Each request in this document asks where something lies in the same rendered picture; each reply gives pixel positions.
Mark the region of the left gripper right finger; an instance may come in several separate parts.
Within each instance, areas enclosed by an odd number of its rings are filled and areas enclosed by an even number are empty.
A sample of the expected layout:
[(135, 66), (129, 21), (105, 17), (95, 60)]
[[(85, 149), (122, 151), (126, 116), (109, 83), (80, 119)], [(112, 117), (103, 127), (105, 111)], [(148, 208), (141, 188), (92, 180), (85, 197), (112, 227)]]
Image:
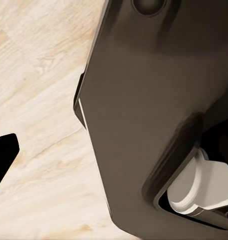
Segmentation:
[(228, 133), (222, 133), (219, 141), (218, 151), (228, 164)]

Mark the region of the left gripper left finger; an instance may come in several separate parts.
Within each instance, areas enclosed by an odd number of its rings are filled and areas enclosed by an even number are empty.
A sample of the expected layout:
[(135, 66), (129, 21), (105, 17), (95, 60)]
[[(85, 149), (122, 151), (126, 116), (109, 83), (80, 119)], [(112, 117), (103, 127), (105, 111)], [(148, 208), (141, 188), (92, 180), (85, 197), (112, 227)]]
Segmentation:
[(20, 151), (15, 133), (0, 136), (0, 183)]

